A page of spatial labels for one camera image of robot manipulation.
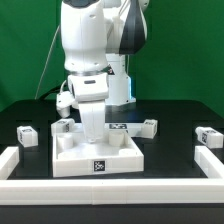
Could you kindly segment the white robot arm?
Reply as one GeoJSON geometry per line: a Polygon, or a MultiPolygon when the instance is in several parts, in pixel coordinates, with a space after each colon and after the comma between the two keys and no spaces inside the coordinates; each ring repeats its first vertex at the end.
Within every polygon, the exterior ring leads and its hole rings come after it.
{"type": "Polygon", "coordinates": [[[70,107],[77,108],[89,142],[104,136],[106,55],[130,55],[144,46],[148,4],[149,0],[62,0],[60,29],[69,91],[57,110],[67,117],[70,107]]]}

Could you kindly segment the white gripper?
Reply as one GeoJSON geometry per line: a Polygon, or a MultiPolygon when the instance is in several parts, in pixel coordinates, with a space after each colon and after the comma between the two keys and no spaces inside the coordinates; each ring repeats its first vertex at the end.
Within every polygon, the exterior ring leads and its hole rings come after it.
{"type": "Polygon", "coordinates": [[[104,136],[105,100],[109,97],[108,75],[69,75],[65,83],[68,91],[60,89],[56,108],[62,118],[70,115],[70,107],[77,108],[85,138],[93,144],[104,136]]]}

